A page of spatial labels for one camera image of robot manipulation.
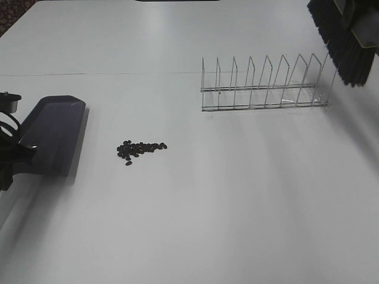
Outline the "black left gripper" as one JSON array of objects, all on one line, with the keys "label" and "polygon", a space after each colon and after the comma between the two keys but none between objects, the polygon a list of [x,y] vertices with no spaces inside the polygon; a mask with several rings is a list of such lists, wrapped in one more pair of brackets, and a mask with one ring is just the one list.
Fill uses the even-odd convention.
[{"label": "black left gripper", "polygon": [[14,164],[31,164],[31,159],[37,151],[36,148],[20,144],[21,124],[12,114],[17,111],[21,98],[21,95],[1,92],[1,113],[17,126],[14,128],[1,121],[1,191],[7,191],[13,183]]}]

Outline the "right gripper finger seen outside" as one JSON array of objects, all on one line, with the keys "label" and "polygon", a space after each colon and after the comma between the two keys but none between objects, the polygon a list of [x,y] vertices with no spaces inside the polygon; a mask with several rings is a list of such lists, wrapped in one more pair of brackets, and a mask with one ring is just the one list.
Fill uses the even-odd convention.
[{"label": "right gripper finger seen outside", "polygon": [[354,15],[352,32],[362,48],[378,48],[378,8],[370,6]]}]

